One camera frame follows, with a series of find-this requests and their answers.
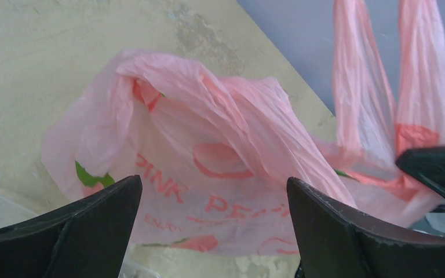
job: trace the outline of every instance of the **plastic bag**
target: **plastic bag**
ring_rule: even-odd
[[[395,166],[405,149],[445,145],[445,37],[437,3],[400,0],[397,106],[364,0],[335,1],[334,29],[337,143],[315,142],[333,167],[366,184],[344,180],[360,210],[409,226],[441,201]]]
[[[274,78],[127,50],[45,135],[42,162],[71,200],[138,174],[132,242],[224,255],[297,254],[286,181],[354,206]]]

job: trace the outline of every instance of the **transparent plastic object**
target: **transparent plastic object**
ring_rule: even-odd
[[[36,217],[33,211],[0,195],[0,228]],[[161,278],[159,274],[133,262],[126,255],[119,278]]]

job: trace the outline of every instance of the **black object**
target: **black object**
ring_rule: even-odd
[[[396,165],[445,198],[445,147],[408,149],[398,157]]]
[[[381,221],[298,178],[287,194],[306,278],[445,277],[445,237]]]
[[[117,278],[142,194],[139,176],[0,229],[0,277]]]

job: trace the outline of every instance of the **gray surface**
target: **gray surface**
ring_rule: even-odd
[[[238,0],[327,107],[331,93],[333,0]],[[398,0],[366,0],[388,79],[396,94],[400,46]],[[445,27],[445,1],[438,1]]]

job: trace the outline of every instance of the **table surface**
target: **table surface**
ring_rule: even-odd
[[[44,132],[117,52],[194,58],[220,75],[275,76],[308,131],[330,111],[235,0],[0,0],[0,194],[44,213],[67,203],[40,163]],[[292,277],[298,257],[207,256],[137,247],[162,277]]]

